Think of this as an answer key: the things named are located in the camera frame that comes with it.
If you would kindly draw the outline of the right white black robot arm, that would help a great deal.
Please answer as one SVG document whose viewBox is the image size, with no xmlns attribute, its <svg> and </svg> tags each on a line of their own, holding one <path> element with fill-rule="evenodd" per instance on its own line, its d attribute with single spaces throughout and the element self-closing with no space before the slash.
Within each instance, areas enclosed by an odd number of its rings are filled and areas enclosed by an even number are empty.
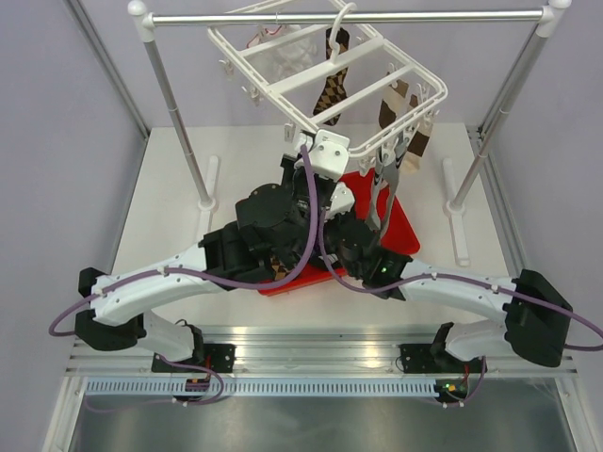
<svg viewBox="0 0 603 452">
<path fill-rule="evenodd" d="M 355 218 L 324 221 L 319 238 L 323 251 L 360 282 L 360 292 L 479 316 L 473 323 L 440 327 L 430 349 L 436 369 L 450 372 L 497 353 L 542 367 L 560 365 L 573 308 L 541 273 L 524 269 L 516 278 L 497 278 L 431 266 L 382 247 L 376 233 Z"/>
</svg>

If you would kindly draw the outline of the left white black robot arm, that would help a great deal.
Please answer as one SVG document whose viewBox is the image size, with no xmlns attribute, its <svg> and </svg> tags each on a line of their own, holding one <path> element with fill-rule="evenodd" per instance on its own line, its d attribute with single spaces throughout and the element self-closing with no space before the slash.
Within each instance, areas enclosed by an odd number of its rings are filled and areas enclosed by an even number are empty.
<svg viewBox="0 0 603 452">
<path fill-rule="evenodd" d="M 319 211 L 345 169 L 311 153 L 285 155 L 282 180 L 263 184 L 235 205 L 236 218 L 171 259 L 137 272 L 80 273 L 90 307 L 75 317 L 78 339 L 99 351 L 144 347 L 186 372 L 203 367 L 201 332 L 155 314 L 157 307 L 233 289 L 271 290 L 295 279 L 315 247 Z"/>
</svg>

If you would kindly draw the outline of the grey striped sock front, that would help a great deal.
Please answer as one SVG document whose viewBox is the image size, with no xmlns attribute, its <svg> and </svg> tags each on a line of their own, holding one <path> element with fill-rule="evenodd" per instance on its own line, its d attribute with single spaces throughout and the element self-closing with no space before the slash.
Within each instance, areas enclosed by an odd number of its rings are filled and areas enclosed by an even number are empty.
<svg viewBox="0 0 603 452">
<path fill-rule="evenodd" d="M 385 231 L 385 220 L 381 220 L 381 217 L 378 213 L 378 199 L 383 189 L 383 185 L 388 184 L 390 181 L 390 165 L 391 154 L 389 151 L 380 149 L 376 154 L 366 223 L 372 231 L 379 232 L 381 235 L 383 235 Z"/>
</svg>

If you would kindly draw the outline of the white clip sock hanger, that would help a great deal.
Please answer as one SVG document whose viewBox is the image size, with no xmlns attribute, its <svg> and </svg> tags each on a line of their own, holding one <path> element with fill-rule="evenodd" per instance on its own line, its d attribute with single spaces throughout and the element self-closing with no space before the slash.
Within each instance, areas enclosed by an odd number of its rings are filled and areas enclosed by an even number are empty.
<svg viewBox="0 0 603 452">
<path fill-rule="evenodd" d="M 236 10 L 253 16 L 253 39 L 243 47 L 227 37 L 227 25 L 208 28 L 226 66 L 248 81 L 254 101 L 266 100 L 287 119 L 313 134 L 350 114 L 386 103 L 385 118 L 371 135 L 349 145 L 363 158 L 437 114 L 448 87 L 403 52 L 370 20 L 354 20 L 353 3 L 334 1 L 324 23 L 286 18 L 286 1 L 264 1 Z"/>
</svg>

